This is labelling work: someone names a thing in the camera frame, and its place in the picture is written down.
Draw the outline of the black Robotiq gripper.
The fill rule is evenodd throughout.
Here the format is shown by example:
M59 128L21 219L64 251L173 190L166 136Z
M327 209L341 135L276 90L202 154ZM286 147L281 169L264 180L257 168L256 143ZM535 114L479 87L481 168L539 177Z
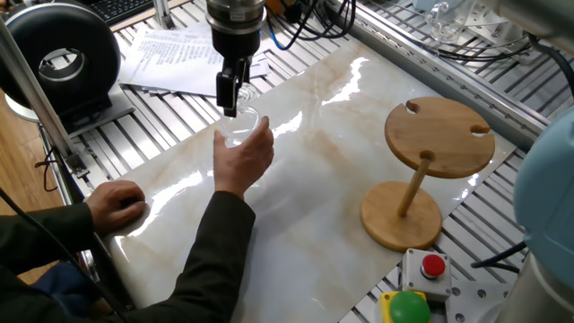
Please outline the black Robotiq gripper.
M235 35L212 29L212 40L214 49L225 58L216 75L217 105L225 117L235 118L239 89L247 89L252 56L260 47L260 31Z

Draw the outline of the person's right hand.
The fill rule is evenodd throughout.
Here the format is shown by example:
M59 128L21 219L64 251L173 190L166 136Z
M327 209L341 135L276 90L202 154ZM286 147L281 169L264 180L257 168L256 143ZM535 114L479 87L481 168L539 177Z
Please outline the person's right hand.
M240 145L228 148L219 130L213 139L213 180L216 192L228 192L243 199L274 159L274 136L269 117L264 116L255 131Z

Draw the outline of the person's left hand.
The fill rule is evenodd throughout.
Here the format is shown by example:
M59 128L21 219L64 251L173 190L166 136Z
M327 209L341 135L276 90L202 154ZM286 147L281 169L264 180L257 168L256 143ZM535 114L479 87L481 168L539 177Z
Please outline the person's left hand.
M101 235L124 228L140 218L147 207L144 192L128 180L99 185L87 198L86 205L94 230Z

